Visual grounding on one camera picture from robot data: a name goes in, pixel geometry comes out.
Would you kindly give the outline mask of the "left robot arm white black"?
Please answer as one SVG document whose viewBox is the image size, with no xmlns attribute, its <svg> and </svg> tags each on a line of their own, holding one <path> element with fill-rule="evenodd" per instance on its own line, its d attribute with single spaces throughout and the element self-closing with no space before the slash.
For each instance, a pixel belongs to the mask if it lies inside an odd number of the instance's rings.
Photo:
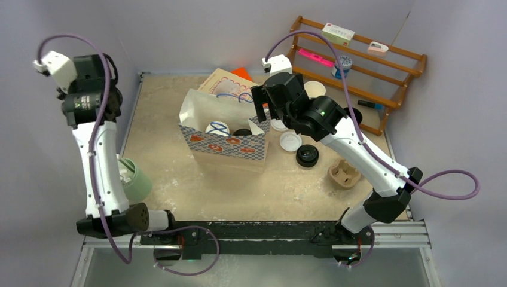
<svg viewBox="0 0 507 287">
<path fill-rule="evenodd" d="M 149 210 L 144 203 L 130 204 L 123 190 L 116 150 L 123 95 L 116 87 L 116 66 L 109 55 L 105 59 L 107 67 L 97 54 L 68 59 L 69 90 L 58 96 L 79 147 L 87 189 L 85 218 L 77 221 L 77 232 L 105 239 L 155 231 L 162 244 L 172 244 L 178 238 L 173 214 Z"/>
</svg>

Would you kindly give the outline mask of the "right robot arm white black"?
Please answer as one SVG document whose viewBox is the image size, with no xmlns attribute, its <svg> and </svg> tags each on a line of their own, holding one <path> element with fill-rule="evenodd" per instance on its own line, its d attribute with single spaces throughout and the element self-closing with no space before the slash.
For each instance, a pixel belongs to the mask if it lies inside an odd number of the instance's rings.
<svg viewBox="0 0 507 287">
<path fill-rule="evenodd" d="M 397 163 L 357 132 L 351 112 L 328 96 L 308 97 L 299 73 L 280 72 L 251 87 L 251 92 L 260 121 L 266 119 L 263 105 L 267 104 L 272 118 L 334 150 L 372 185 L 369 197 L 342 214 L 335 228 L 339 241 L 350 243 L 365 227 L 391 223 L 406 210 L 414 188 L 402 177 L 419 181 L 422 171 Z"/>
</svg>

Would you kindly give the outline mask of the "checkered paper bakery bag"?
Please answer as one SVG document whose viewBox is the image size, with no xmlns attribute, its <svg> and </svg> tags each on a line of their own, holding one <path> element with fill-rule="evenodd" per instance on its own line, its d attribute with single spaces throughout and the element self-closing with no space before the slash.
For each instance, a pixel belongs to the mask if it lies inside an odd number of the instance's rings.
<svg viewBox="0 0 507 287">
<path fill-rule="evenodd" d="M 179 128 L 199 163 L 256 173 L 265 169 L 270 118 L 260 121 L 253 103 L 190 89 Z"/>
</svg>

